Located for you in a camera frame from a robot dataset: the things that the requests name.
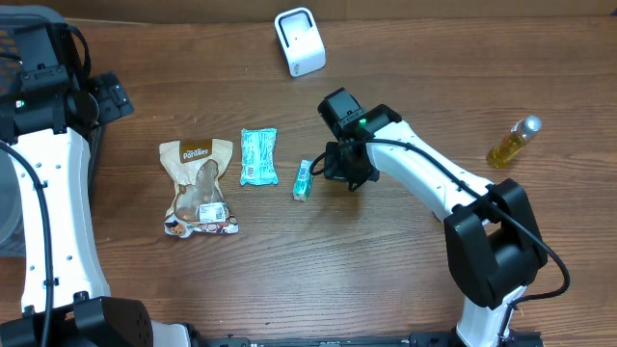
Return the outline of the teal tissue pack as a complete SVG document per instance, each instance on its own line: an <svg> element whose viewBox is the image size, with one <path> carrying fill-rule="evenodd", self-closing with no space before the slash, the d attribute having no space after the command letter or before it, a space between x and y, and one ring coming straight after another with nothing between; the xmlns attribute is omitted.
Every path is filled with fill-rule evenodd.
<svg viewBox="0 0 617 347"><path fill-rule="evenodd" d="M276 128L241 130L241 185L277 185L279 178L274 165Z"/></svg>

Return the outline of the small kleenex tissue pack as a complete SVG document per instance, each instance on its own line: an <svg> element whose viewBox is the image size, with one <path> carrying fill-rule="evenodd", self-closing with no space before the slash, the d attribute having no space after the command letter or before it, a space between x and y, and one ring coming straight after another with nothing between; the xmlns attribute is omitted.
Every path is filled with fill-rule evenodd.
<svg viewBox="0 0 617 347"><path fill-rule="evenodd" d="M310 160L302 160L296 174L292 196L294 200L307 201L312 187L312 175L310 174Z"/></svg>

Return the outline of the snack packet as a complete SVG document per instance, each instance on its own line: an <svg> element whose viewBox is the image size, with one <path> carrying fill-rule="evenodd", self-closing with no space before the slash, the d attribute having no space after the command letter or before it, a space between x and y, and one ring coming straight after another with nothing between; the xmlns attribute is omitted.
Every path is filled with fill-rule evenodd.
<svg viewBox="0 0 617 347"><path fill-rule="evenodd" d="M220 139L172 141L159 146L160 162L174 183L174 199L164 220L166 234L187 238L194 233L239 231L219 184L232 154L233 143Z"/></svg>

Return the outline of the yellow bottle silver cap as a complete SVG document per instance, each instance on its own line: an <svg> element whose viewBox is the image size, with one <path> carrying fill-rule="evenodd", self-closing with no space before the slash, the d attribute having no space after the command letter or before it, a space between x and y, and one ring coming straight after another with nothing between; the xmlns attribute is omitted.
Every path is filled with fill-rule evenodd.
<svg viewBox="0 0 617 347"><path fill-rule="evenodd" d="M541 131L543 122L537 116L519 120L510 132L486 156L487 162L495 168L505 168L514 157Z"/></svg>

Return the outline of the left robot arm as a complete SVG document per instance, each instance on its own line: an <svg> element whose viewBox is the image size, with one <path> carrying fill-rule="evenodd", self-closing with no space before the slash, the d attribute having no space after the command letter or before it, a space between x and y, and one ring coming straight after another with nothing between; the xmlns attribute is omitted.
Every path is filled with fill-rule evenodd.
<svg viewBox="0 0 617 347"><path fill-rule="evenodd" d="M22 315L2 325L2 344L199 345L190 325L155 322L142 302L113 297L98 260L89 138L133 110L118 77L92 75L72 25L27 20L11 33L20 69L1 97L1 148L17 175L27 271Z"/></svg>

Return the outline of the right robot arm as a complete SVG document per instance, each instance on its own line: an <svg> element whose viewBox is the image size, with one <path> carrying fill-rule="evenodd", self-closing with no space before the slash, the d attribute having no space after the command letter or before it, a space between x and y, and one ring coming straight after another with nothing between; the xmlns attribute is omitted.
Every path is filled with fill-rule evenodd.
<svg viewBox="0 0 617 347"><path fill-rule="evenodd" d="M390 107L365 110L345 89L327 95L317 111L335 136L320 158L321 174L350 191L388 174L443 223L449 272L465 297L463 314L449 332L410 334L410 345L542 345L540 334L509 326L517 300L549 257L523 187L460 168Z"/></svg>

